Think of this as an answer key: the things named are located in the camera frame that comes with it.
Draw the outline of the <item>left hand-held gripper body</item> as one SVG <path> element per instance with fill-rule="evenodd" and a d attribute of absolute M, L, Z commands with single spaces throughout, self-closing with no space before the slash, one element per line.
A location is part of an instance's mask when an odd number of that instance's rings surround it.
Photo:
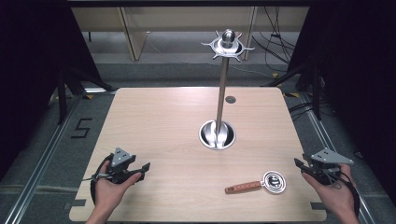
<path fill-rule="evenodd" d="M 117 147 L 115 152 L 111 154 L 111 161 L 106 168 L 106 172 L 110 176 L 110 180 L 115 184 L 125 182 L 130 176 L 136 174 L 136 171 L 129 171 L 128 167 L 135 161 L 135 155 Z"/>

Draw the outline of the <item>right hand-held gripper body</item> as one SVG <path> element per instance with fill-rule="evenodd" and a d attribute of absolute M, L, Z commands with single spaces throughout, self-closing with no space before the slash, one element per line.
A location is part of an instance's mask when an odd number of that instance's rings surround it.
<path fill-rule="evenodd" d="M 303 165 L 302 170 L 322 185 L 330 185 L 336 181 L 341 175 L 341 164 L 354 164 L 352 159 L 327 148 L 312 155 L 304 154 L 303 159 L 307 166 Z"/>

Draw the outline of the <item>person's right hand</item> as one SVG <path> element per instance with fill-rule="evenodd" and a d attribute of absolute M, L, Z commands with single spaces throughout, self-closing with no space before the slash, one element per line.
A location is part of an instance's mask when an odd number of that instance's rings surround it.
<path fill-rule="evenodd" d="M 314 188 L 323 204 L 336 216 L 341 211 L 347 210 L 353 211 L 355 214 L 352 193 L 344 183 L 339 182 L 340 187 L 336 187 L 335 185 L 325 186 L 320 184 L 316 179 L 307 183 Z"/>

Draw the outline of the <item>person's left hand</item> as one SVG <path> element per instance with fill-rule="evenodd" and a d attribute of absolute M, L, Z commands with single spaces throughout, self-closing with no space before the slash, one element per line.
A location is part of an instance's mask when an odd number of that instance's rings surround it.
<path fill-rule="evenodd" d="M 120 204 L 123 195 L 129 187 L 134 185 L 141 173 L 130 176 L 121 184 L 114 184 L 111 181 L 100 178 L 95 186 L 95 207 L 110 210 L 111 214 Z"/>

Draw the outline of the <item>black tripod stand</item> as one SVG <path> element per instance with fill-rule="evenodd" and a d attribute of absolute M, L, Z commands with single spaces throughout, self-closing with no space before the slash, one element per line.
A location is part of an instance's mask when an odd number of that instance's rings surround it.
<path fill-rule="evenodd" d="M 57 91 L 59 97 L 59 124 L 62 124 L 67 117 L 67 102 L 65 88 L 68 88 L 73 95 L 80 96 L 86 93 L 81 81 L 88 81 L 96 86 L 103 88 L 105 91 L 115 91 L 116 88 L 106 84 L 100 77 L 95 77 L 83 72 L 80 69 L 70 66 L 64 66 L 60 69 L 57 76 Z"/>
<path fill-rule="evenodd" d="M 320 98 L 320 75 L 319 75 L 319 62 L 316 59 L 309 59 L 305 63 L 297 65 L 290 69 L 285 75 L 271 81 L 269 84 L 264 84 L 264 87 L 276 87 L 286 80 L 300 74 L 297 81 L 296 89 L 298 91 L 306 91 L 309 86 L 313 88 L 313 112 L 318 120 L 321 120 L 319 112 L 319 98 Z"/>

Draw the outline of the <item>dark curtain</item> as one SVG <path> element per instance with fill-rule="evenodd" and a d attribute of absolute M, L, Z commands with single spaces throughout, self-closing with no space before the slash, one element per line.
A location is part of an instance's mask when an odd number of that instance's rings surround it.
<path fill-rule="evenodd" d="M 338 117 L 396 204 L 396 0 L 308 0 L 289 69 L 317 59 Z"/>
<path fill-rule="evenodd" d="M 66 80 L 101 79 L 67 0 L 0 0 L 0 181 L 61 73 Z"/>

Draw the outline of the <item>metal utensil rack stand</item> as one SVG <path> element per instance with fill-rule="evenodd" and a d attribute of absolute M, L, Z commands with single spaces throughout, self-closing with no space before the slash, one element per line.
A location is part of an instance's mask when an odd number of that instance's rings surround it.
<path fill-rule="evenodd" d="M 217 115 L 215 119 L 209 120 L 201 126 L 199 138 L 205 147 L 223 150 L 230 147 L 236 137 L 233 126 L 222 119 L 229 62 L 231 59 L 240 62 L 239 56 L 253 48 L 245 47 L 239 40 L 241 35 L 236 35 L 231 29 L 226 29 L 221 35 L 219 33 L 216 35 L 217 37 L 210 43 L 205 43 L 205 46 L 209 46 L 215 53 L 214 59 L 221 58 Z"/>

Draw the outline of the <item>metal floor rail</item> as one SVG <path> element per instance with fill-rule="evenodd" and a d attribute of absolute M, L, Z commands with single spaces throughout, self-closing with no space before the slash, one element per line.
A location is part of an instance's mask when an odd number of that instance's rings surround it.
<path fill-rule="evenodd" d="M 314 129 L 316 130 L 319 140 L 323 145 L 323 149 L 327 148 L 338 153 L 324 125 L 322 124 L 322 121 L 316 118 L 313 111 L 308 112 L 308 117 Z M 371 213 L 368 210 L 365 201 L 360 196 L 360 192 L 352 186 L 349 186 L 349 188 L 352 190 L 352 196 L 355 203 L 355 214 L 358 216 L 358 219 L 360 220 L 361 224 L 376 224 L 374 218 L 372 217 Z"/>
<path fill-rule="evenodd" d="M 53 101 L 27 147 L 0 181 L 0 224 L 20 223 L 80 99 L 80 96 L 66 97 L 66 115 L 61 120 L 58 120 L 60 103 Z"/>

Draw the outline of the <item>wooden handled metal strainer spoon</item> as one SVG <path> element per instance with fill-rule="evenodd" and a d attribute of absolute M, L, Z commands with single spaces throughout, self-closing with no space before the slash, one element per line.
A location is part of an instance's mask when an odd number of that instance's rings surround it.
<path fill-rule="evenodd" d="M 269 193 L 280 194 L 287 186 L 285 177 L 277 171 L 267 171 L 261 180 L 227 187 L 226 194 L 245 193 L 253 190 L 266 189 Z"/>

